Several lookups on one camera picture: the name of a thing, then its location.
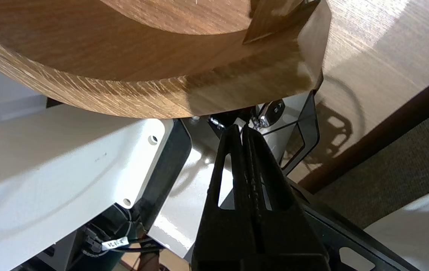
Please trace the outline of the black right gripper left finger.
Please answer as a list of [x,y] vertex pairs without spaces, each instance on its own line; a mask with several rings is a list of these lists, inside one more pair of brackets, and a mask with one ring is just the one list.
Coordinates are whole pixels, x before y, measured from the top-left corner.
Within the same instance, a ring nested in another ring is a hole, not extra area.
[[[207,198],[193,248],[193,264],[263,264],[260,172],[252,152],[255,130],[237,125],[220,139]],[[219,206],[226,157],[232,162],[233,209]]]

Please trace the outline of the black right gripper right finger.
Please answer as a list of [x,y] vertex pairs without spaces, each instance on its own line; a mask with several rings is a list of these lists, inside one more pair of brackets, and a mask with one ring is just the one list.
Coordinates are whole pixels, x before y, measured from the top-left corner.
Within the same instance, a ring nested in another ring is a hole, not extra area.
[[263,254],[328,259],[264,137],[243,130],[243,151],[254,209],[255,233]]

